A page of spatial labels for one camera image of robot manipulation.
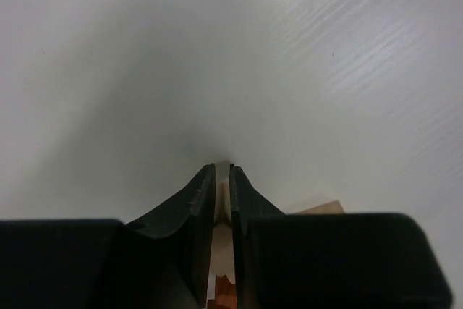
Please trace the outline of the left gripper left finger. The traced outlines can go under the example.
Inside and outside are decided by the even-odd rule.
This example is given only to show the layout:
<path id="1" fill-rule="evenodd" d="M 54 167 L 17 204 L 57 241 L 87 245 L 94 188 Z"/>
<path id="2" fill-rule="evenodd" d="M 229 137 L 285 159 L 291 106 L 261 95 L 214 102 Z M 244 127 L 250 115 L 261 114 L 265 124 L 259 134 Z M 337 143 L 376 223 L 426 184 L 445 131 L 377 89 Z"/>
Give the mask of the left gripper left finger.
<path id="1" fill-rule="evenodd" d="M 136 255 L 152 308 L 201 308 L 206 303 L 216 167 L 207 164 L 159 206 L 127 227 L 146 243 Z"/>

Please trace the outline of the light long wood block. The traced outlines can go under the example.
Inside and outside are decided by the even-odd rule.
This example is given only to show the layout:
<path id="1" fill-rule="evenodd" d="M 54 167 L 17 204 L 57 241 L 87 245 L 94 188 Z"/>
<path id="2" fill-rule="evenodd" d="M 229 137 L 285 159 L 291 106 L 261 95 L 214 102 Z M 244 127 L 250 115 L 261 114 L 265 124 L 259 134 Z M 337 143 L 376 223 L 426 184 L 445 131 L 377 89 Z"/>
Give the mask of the light long wood block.
<path id="1" fill-rule="evenodd" d="M 210 277 L 226 276 L 232 284 L 235 284 L 229 167 L 229 161 L 222 161 L 216 164 L 216 204 Z"/>

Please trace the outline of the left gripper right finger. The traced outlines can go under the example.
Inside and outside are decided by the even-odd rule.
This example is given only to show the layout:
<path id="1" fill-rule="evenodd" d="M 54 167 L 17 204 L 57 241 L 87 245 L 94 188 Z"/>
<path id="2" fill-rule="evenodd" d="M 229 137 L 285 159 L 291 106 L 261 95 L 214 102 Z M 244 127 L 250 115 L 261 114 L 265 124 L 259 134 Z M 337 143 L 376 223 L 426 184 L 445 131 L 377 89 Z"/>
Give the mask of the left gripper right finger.
<path id="1" fill-rule="evenodd" d="M 237 307 L 284 308 L 287 216 L 252 186 L 239 166 L 230 166 L 229 190 Z"/>

